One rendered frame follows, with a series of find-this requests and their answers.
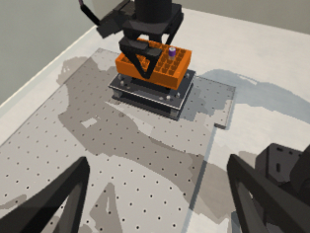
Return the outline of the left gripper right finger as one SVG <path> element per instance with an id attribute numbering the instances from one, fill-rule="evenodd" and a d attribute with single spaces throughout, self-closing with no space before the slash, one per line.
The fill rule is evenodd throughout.
<path id="1" fill-rule="evenodd" d="M 270 233 L 250 194 L 283 233 L 310 233 L 309 205 L 276 186 L 236 154 L 230 154 L 226 170 L 242 233 Z"/>

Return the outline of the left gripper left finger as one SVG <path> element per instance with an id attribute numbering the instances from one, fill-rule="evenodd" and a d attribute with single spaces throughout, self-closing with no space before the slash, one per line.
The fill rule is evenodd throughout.
<path id="1" fill-rule="evenodd" d="M 82 156 L 44 189 L 0 218 L 0 233 L 40 233 L 66 199 L 52 233 L 78 233 L 89 176 L 88 160 Z"/>

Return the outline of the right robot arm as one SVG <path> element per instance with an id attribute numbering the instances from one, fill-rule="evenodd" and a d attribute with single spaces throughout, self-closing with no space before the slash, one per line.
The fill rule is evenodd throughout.
<path id="1" fill-rule="evenodd" d="M 122 24 L 126 20 L 124 15 L 114 16 L 97 26 L 96 30 L 105 39 L 112 34 L 121 32 Z M 271 143 L 267 147 L 266 178 L 310 206 L 310 144 L 302 152 Z M 270 233 L 282 233 L 265 211 L 263 222 Z"/>

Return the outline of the purple-capped vial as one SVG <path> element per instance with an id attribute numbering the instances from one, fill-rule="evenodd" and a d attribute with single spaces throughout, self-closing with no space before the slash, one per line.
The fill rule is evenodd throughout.
<path id="1" fill-rule="evenodd" d="M 169 59 L 174 60 L 176 54 L 176 49 L 174 47 L 169 48 Z"/>

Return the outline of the orange tube rack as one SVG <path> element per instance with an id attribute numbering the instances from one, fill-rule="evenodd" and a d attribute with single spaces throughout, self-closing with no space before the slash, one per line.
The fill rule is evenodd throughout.
<path id="1" fill-rule="evenodd" d="M 169 50 L 168 50 L 169 47 L 172 47 L 171 45 L 166 45 L 163 43 L 147 39 L 139 39 L 139 40 L 148 41 L 149 46 L 154 45 L 153 47 L 157 46 L 157 48 L 162 49 L 163 53 L 161 53 L 158 59 L 158 62 L 154 68 L 155 71 L 153 70 L 149 79 L 142 78 L 142 76 L 137 71 L 135 66 L 131 63 L 131 61 L 123 53 L 121 53 L 119 57 L 116 59 L 117 73 L 121 73 L 127 76 L 131 76 L 137 79 L 141 79 L 147 82 L 151 82 L 157 85 L 177 90 L 190 65 L 192 51 L 173 46 L 176 49 L 176 55 L 175 59 L 171 60 L 169 59 Z M 147 60 L 145 56 L 139 54 L 136 54 L 136 56 L 141 66 L 143 67 L 144 71 L 147 71 L 150 61 Z"/>

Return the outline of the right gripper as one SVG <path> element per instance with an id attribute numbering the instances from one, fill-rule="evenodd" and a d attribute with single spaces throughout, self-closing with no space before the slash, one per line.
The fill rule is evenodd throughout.
<path id="1" fill-rule="evenodd" d="M 99 24 L 102 25 L 119 15 L 124 15 L 127 19 L 122 24 L 124 37 L 118 42 L 119 49 L 135 66 L 142 78 L 149 79 L 162 49 L 149 46 L 149 42 L 138 38 L 145 35 L 151 41 L 162 43 L 162 35 L 165 34 L 169 35 L 165 44 L 170 45 L 184 20 L 182 5 L 172 3 L 172 0 L 123 0 L 99 21 Z M 144 71 L 136 54 L 145 56 L 150 61 L 147 71 Z"/>

